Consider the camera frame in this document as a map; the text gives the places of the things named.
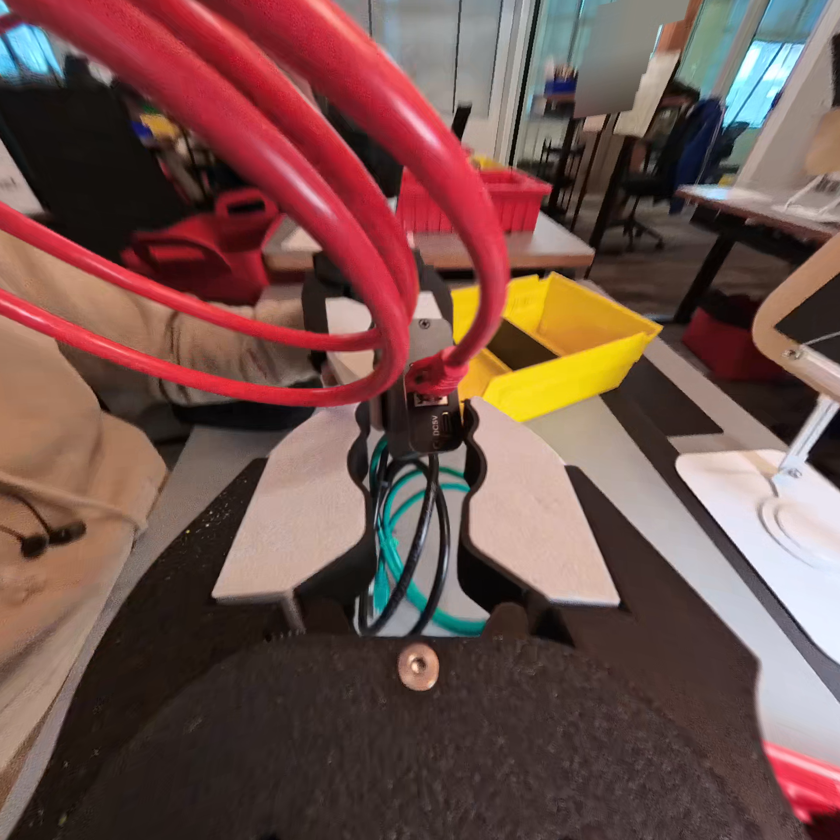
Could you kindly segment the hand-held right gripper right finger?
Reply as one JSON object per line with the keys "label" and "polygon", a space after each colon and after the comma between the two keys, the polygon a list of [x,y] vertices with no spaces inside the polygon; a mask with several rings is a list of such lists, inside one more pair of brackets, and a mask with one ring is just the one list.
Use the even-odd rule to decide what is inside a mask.
{"label": "hand-held right gripper right finger", "polygon": [[552,605],[616,607],[620,595],[561,456],[481,397],[465,403],[461,547]]}

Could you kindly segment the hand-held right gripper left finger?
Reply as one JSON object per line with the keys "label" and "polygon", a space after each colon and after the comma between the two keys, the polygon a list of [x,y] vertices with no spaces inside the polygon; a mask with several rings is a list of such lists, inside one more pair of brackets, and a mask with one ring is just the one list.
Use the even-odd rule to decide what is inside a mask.
{"label": "hand-held right gripper left finger", "polygon": [[312,603],[348,615],[375,575],[365,485],[367,403],[323,408],[271,450],[212,591],[226,605],[279,605],[303,628]]}

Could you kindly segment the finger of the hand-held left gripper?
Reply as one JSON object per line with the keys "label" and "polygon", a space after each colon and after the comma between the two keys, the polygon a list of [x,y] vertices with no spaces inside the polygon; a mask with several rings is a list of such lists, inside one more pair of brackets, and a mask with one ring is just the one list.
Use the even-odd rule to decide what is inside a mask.
{"label": "finger of the hand-held left gripper", "polygon": [[[328,297],[325,301],[329,334],[367,332],[373,321],[367,307],[346,297]],[[327,360],[337,385],[357,382],[373,372],[375,351],[329,351]]]}

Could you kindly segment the black network switch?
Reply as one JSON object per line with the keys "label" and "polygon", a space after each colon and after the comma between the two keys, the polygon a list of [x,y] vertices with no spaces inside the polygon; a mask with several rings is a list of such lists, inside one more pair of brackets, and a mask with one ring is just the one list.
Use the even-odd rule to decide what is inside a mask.
{"label": "black network switch", "polygon": [[385,432],[396,458],[441,455],[464,440],[457,391],[447,396],[422,395],[408,383],[412,365],[455,343],[454,305],[447,283],[413,252],[419,295],[409,325],[409,353],[402,375],[378,398],[374,418]]}

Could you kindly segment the yellow plastic bin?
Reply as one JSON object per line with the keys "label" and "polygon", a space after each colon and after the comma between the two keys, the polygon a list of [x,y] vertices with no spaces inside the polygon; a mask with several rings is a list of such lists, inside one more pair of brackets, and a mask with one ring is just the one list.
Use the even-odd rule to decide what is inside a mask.
{"label": "yellow plastic bin", "polygon": [[555,272],[511,279],[502,322],[458,387],[519,422],[616,389],[662,326]]}

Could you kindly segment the red plastic crate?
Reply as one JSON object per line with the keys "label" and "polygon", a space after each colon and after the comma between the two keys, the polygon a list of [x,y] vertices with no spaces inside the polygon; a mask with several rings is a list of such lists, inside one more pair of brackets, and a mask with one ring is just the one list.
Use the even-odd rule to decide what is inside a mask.
{"label": "red plastic crate", "polygon": [[[552,186],[514,169],[478,170],[477,174],[496,209],[502,232],[531,233]],[[437,235],[455,231],[446,214],[407,169],[402,174],[395,216],[408,233]]]}

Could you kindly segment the person's beige hoodie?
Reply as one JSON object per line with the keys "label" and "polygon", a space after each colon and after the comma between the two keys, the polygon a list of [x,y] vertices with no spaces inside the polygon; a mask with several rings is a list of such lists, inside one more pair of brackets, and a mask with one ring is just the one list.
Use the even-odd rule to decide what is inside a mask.
{"label": "person's beige hoodie", "polygon": [[57,343],[2,318],[2,802],[165,481]]}

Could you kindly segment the red storage box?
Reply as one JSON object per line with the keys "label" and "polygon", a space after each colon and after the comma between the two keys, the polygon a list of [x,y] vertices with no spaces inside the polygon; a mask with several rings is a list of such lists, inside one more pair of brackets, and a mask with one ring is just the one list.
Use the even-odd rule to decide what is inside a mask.
{"label": "red storage box", "polygon": [[720,381],[776,383],[785,378],[781,367],[759,352],[748,328],[720,320],[706,309],[695,311],[681,340]]}

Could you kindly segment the black partition board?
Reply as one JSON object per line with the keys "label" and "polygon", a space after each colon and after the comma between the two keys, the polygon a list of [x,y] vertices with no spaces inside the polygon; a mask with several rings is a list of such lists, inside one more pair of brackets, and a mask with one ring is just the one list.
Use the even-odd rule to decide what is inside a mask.
{"label": "black partition board", "polygon": [[61,83],[2,83],[2,129],[50,212],[128,230],[180,221],[186,204],[140,138],[120,95],[69,56]]}

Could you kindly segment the white tag sign board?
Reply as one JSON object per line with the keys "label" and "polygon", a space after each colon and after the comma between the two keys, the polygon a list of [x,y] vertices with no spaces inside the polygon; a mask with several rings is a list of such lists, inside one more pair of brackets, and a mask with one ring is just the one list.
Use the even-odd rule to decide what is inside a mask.
{"label": "white tag sign board", "polygon": [[30,217],[44,211],[4,142],[1,142],[1,203]]}

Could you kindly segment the black office chair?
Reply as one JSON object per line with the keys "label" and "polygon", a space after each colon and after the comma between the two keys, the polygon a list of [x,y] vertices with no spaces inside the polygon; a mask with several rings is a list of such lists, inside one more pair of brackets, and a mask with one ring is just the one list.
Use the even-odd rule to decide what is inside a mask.
{"label": "black office chair", "polygon": [[653,203],[670,201],[676,189],[676,168],[680,152],[674,146],[670,150],[663,148],[654,169],[651,172],[629,175],[623,183],[625,197],[631,198],[633,203],[622,222],[623,235],[627,238],[626,250],[635,250],[636,240],[647,235],[654,240],[654,248],[662,250],[665,240],[655,229],[637,219],[637,208],[640,202],[649,198]]}

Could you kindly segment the wooden desk with black legs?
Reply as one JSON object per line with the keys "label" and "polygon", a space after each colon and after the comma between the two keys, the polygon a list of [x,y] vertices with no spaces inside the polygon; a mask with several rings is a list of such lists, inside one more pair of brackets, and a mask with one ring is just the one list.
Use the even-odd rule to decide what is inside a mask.
{"label": "wooden desk with black legs", "polygon": [[716,239],[682,297],[672,322],[687,325],[710,290],[734,246],[799,266],[838,233],[838,223],[820,222],[795,213],[774,197],[735,187],[681,186],[677,197],[695,210],[690,222]]}

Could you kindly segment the blue jacket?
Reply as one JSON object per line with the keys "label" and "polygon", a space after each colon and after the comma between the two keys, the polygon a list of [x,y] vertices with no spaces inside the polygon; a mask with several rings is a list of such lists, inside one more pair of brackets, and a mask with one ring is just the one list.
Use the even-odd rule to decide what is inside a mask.
{"label": "blue jacket", "polygon": [[668,175],[670,198],[668,215],[682,212],[685,200],[677,197],[681,186],[697,184],[705,171],[707,157],[715,142],[723,117],[719,98],[705,98],[692,106],[679,126],[675,159]]}

